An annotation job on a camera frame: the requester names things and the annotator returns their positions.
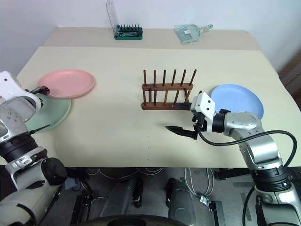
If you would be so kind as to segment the pink round plate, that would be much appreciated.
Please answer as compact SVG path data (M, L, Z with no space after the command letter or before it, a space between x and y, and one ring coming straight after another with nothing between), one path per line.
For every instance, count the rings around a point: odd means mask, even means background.
M49 88L49 96L53 98L76 98L91 91L95 78L83 70L64 69L46 74L38 85Z

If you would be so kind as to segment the black table frame bar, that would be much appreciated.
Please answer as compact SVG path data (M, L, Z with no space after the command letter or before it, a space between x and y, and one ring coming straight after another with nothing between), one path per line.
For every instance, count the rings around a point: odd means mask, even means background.
M227 180L228 178L234 178L249 174L250 170L248 168L219 168L214 172L214 178L217 180Z

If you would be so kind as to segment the metal floor bracket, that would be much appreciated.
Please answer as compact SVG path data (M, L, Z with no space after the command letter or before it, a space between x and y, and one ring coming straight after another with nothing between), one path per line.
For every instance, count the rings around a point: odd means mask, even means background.
M214 226L226 226L223 206L221 201L210 200L201 196L200 202L208 207L214 216Z

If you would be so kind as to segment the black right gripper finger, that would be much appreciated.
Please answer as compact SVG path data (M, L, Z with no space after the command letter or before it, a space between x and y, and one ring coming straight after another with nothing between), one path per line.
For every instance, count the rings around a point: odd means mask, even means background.
M190 110L191 103L190 102L176 103L172 105L172 108L177 110Z
M195 131L186 130L186 129L183 129L182 127L178 127L178 126L166 126L166 129L168 129L169 131L171 131L179 136L195 139Z

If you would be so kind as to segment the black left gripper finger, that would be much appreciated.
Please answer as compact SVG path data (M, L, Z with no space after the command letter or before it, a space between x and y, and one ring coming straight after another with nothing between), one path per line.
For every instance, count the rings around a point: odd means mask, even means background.
M50 89L47 86L39 86L30 91L32 94L42 94L48 96L50 94Z

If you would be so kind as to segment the blue round plate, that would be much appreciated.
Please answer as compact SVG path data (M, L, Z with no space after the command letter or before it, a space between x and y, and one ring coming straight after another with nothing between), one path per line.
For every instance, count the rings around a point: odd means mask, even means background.
M251 90L236 84L223 84L213 89L210 97L215 102L215 111L221 109L231 112L251 112L260 119L264 116L264 107L259 97Z

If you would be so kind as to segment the wooden dish rack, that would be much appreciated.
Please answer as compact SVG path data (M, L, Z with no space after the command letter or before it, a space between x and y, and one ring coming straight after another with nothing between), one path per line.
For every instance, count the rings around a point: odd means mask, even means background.
M148 83L146 70L143 70L143 101L141 103L141 108L143 110L177 110L172 108L173 104L189 102L197 69L193 71L192 77L188 83L184 82L187 72L186 69L183 71L180 83L175 83L176 72L177 70L174 70L172 82L166 83L166 70L164 70L162 82L157 83L157 71L153 70L153 82Z

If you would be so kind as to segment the black floor bracket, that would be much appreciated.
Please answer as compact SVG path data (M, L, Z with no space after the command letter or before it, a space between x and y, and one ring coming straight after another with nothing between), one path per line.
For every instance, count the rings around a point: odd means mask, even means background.
M87 222L91 211L94 194L78 195L73 207L70 225Z

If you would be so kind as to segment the dark grey rounded housing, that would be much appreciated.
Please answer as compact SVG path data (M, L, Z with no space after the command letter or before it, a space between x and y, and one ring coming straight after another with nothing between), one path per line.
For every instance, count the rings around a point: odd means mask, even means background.
M119 181L106 200L99 217L126 215L132 204L140 208L143 202L143 180L131 177Z
M181 180L169 178L165 190L168 218L187 226L196 226L196 214L188 186Z

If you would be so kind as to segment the green screwdriver bit set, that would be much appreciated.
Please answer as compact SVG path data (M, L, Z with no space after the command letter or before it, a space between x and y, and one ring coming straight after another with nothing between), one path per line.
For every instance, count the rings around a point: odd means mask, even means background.
M117 24L114 33L115 40L142 40L143 28L138 24Z

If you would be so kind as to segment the green dustpan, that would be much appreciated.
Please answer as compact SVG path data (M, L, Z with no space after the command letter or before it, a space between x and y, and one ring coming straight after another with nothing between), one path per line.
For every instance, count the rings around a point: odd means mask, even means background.
M211 30L212 28L212 24L202 27L195 24L183 24L176 26L174 31L181 44L187 44L199 41L203 33Z

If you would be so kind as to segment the cream table cover sheet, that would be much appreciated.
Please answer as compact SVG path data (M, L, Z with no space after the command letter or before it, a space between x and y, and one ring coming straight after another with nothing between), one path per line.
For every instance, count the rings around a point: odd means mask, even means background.
M167 129L191 130L191 112L143 110L145 81L192 82L190 97L221 84L248 88L263 103L263 128L296 137L291 166L301 166L301 111L259 50L39 47L17 79L33 89L60 69L81 69L95 78L59 126L34 134L67 167L245 167L237 145L215 147Z

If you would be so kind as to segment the green round plate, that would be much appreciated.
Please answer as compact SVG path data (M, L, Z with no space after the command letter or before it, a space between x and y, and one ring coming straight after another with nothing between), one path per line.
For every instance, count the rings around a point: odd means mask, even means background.
M70 99L58 99L37 93L36 96L42 100L43 106L38 113L35 113L25 124L29 131L41 129L39 132L46 132L58 126L67 116L71 109Z

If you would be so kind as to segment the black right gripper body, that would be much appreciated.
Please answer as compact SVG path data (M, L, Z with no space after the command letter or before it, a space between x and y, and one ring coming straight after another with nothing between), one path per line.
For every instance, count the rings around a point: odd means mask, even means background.
M202 132L207 132L207 121L203 113L194 113L192 117L194 130L192 131L191 138L197 140L198 136L202 140L206 140Z

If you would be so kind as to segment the clear plastic case lid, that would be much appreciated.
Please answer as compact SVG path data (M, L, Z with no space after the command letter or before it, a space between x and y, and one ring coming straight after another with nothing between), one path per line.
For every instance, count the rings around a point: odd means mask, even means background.
M108 14L108 17L110 20L110 24L113 28L113 32L116 32L117 25L118 25L118 17L117 17L117 13L116 13L114 0L106 1L106 9L107 9L107 14Z

